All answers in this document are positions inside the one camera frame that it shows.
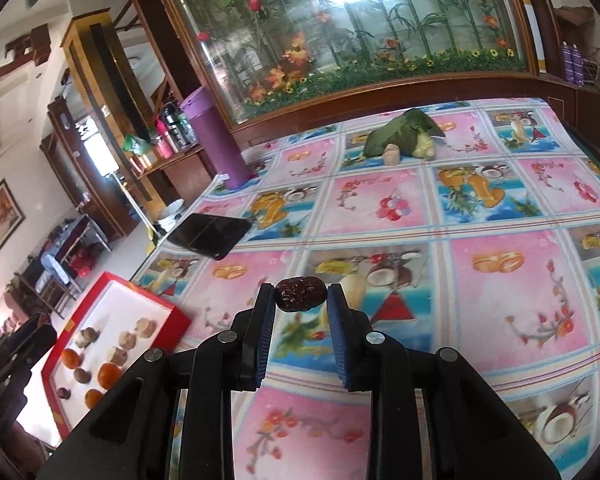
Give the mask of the white plastic bucket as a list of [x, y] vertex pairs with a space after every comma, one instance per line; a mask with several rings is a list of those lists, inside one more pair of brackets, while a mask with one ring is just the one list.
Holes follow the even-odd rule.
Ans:
[[185, 210], [185, 200], [179, 198], [170, 203], [163, 211], [160, 212], [157, 218], [158, 226], [163, 229], [164, 232], [171, 231], [174, 226], [180, 220], [183, 211]]

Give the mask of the beige sugarcane chunk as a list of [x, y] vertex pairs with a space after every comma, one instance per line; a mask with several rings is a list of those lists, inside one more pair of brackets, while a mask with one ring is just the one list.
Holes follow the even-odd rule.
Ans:
[[85, 349], [90, 344], [95, 342], [99, 337], [99, 331], [93, 327], [87, 327], [83, 330], [79, 330], [74, 337], [74, 344], [76, 348]]
[[157, 322], [152, 318], [140, 318], [135, 325], [134, 333], [138, 338], [150, 339], [157, 329]]
[[118, 346], [126, 351], [134, 349], [136, 346], [136, 335], [133, 332], [124, 330], [119, 334]]
[[124, 367], [128, 359], [128, 352], [117, 346], [111, 347], [107, 353], [107, 361], [117, 367]]

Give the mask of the green leaf wrapped vegetable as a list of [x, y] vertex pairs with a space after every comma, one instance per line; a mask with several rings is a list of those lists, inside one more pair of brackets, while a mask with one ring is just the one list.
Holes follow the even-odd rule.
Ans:
[[366, 158], [381, 156], [387, 146], [393, 144], [402, 156], [433, 159], [434, 138], [445, 139], [445, 133], [426, 113], [411, 108], [369, 133], [363, 155]]

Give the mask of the small beige chunk by leaf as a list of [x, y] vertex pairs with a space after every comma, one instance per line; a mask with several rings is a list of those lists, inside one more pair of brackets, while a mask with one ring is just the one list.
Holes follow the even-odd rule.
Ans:
[[382, 160], [385, 166], [396, 166], [400, 164], [401, 152], [396, 144], [389, 143], [382, 153]]

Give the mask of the dark red wrinkled date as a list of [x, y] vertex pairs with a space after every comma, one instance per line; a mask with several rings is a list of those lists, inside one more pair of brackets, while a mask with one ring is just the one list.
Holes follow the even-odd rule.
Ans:
[[326, 301], [327, 287], [315, 276], [285, 278], [274, 288], [276, 306], [284, 312], [304, 312]]

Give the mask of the smooth red jujube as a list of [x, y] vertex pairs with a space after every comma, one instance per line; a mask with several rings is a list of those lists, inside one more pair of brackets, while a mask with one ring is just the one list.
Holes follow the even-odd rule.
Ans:
[[65, 387], [60, 387], [56, 390], [56, 394], [60, 400], [68, 400], [71, 396], [71, 391]]

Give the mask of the black smartphone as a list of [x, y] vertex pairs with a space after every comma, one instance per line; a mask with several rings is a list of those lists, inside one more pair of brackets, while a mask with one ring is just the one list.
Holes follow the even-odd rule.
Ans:
[[198, 255], [222, 260], [245, 237], [251, 227], [252, 222], [244, 218], [190, 214], [166, 240]]

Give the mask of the small orange tangerine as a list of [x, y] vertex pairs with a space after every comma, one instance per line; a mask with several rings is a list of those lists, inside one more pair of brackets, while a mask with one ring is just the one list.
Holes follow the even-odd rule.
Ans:
[[82, 365], [83, 356], [81, 353], [76, 352], [76, 350], [65, 348], [61, 352], [60, 360], [62, 365], [67, 367], [68, 370], [76, 370]]

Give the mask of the large orange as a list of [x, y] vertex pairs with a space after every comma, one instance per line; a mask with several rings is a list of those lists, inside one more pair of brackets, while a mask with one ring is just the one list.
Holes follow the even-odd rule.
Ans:
[[120, 367], [114, 363], [106, 362], [99, 367], [97, 381], [103, 389], [110, 390], [121, 375], [122, 369]]

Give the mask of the flower bamboo glass panel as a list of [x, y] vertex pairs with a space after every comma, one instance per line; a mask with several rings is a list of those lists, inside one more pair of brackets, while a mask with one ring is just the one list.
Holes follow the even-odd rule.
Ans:
[[418, 76], [524, 72], [513, 0], [163, 0], [234, 125]]

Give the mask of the purple spray can pair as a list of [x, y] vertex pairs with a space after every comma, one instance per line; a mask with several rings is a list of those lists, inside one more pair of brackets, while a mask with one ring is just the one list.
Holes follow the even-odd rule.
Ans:
[[579, 87], [584, 86], [584, 63], [583, 56], [575, 44], [562, 43], [562, 62], [564, 63], [564, 72], [566, 81], [576, 84]]

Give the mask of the red white tray box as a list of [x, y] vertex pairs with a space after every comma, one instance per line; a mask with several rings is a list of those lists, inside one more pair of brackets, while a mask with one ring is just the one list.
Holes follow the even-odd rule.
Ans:
[[[97, 389], [106, 393], [107, 390], [97, 381], [99, 367], [108, 362], [109, 349], [113, 346], [119, 347], [119, 334], [124, 330], [134, 333], [136, 322], [140, 318], [152, 318], [157, 322], [157, 329], [150, 339], [136, 336], [135, 348], [128, 351], [129, 359], [124, 367], [120, 367], [122, 373], [151, 348], [173, 351], [188, 329], [190, 318], [169, 301], [117, 275], [105, 272], [86, 293], [60, 332], [43, 365], [41, 377], [54, 422], [63, 439], [68, 437], [71, 430], [89, 411], [84, 404], [87, 390]], [[76, 348], [76, 333], [87, 327], [99, 331], [98, 339], [85, 349]], [[73, 370], [68, 370], [62, 365], [60, 356], [65, 348], [82, 354], [83, 362], [80, 367], [92, 373], [89, 384], [82, 385], [76, 382]], [[68, 400], [58, 398], [56, 390], [60, 387], [71, 391]]]

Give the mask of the beige sugarcane chunk front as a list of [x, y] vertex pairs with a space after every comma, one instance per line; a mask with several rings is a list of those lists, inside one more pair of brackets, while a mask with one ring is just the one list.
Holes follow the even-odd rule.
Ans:
[[117, 346], [111, 347], [107, 353], [107, 361], [117, 367], [124, 367], [128, 359], [128, 352]]

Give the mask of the brown longan back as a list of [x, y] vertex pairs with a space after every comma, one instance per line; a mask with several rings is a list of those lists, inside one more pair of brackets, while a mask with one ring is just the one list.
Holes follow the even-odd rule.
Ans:
[[91, 382], [92, 373], [82, 367], [77, 367], [73, 371], [73, 377], [79, 384], [86, 385]]

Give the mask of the pink bottle on shelf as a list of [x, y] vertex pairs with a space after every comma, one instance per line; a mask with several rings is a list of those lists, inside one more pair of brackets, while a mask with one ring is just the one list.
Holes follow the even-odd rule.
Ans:
[[161, 157], [169, 159], [174, 155], [174, 148], [172, 148], [172, 139], [170, 137], [169, 129], [162, 122], [161, 119], [156, 119], [154, 122], [156, 129], [156, 147]]

